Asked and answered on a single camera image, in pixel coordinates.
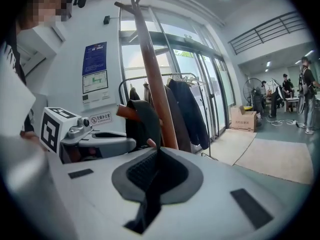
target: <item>metal rail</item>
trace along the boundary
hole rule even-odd
[[[297,11],[291,11],[272,18],[230,40],[228,43],[232,46],[235,54],[239,54],[264,44],[267,41],[292,32],[305,29],[306,25]]]

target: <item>black rubber pad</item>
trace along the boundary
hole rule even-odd
[[[243,188],[230,192],[255,229],[273,220],[273,217]]]
[[[84,169],[84,170],[78,170],[78,171],[70,172],[68,174],[69,174],[69,177],[71,179],[75,179],[75,178],[79,178],[79,177],[82,177],[82,176],[86,176],[88,174],[92,174],[93,172],[94,171],[91,170],[91,169]]]

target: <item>warning sign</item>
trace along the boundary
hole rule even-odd
[[[111,121],[112,118],[110,112],[104,112],[101,114],[94,114],[90,116],[90,123],[92,124],[92,126],[110,123]]]

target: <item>white paper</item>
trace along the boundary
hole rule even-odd
[[[36,101],[0,48],[0,135],[18,136]]]

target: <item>person standing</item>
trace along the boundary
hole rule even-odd
[[[305,95],[305,104],[304,104],[304,123],[302,125],[303,128],[306,128],[306,134],[314,134],[314,111],[315,111],[315,103],[316,103],[316,92],[314,90],[314,86],[320,88],[320,84],[315,80],[311,70],[309,69],[309,65],[311,61],[308,57],[304,56],[301,58],[302,62],[302,70],[301,73],[304,77],[304,81],[308,86],[308,92]]]
[[[292,83],[288,80],[288,75],[283,74],[283,83],[282,83],[282,89],[284,92],[284,96],[286,98],[292,98],[294,96],[294,91],[292,89]],[[286,110],[288,111],[289,103],[286,103]]]
[[[271,114],[270,118],[275,118],[277,116],[277,97],[279,94],[279,85],[271,79],[269,82],[262,81],[262,86],[265,88],[266,98],[271,97]]]

